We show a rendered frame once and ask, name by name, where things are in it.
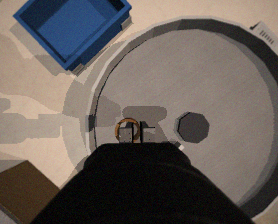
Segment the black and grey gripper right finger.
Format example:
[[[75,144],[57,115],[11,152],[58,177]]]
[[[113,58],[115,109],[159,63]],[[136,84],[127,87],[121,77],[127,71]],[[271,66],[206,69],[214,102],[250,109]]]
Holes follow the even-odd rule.
[[[145,121],[140,121],[140,142],[155,143],[155,128],[149,127]]]

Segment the blue square tray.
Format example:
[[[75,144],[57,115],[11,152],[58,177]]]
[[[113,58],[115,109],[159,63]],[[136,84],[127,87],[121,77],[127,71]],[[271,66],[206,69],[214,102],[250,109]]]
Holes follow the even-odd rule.
[[[28,0],[13,17],[75,75],[132,22],[131,9],[127,0]]]

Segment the bronze bushing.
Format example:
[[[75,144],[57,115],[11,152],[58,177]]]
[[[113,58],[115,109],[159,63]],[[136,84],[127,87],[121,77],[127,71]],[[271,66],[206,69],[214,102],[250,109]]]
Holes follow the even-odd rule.
[[[116,127],[115,127],[115,136],[116,136],[116,139],[119,141],[119,128],[120,128],[121,123],[123,123],[123,122],[132,122],[137,127],[137,133],[134,135],[134,141],[133,141],[133,143],[135,143],[138,140],[139,136],[140,136],[140,126],[139,126],[138,122],[135,119],[133,119],[133,118],[124,118],[124,119],[122,119],[116,125]]]

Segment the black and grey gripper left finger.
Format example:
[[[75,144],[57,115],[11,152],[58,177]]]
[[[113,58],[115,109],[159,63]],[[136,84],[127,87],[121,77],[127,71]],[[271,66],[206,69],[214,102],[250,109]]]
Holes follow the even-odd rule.
[[[133,143],[134,123],[127,122],[125,127],[119,128],[119,143]]]

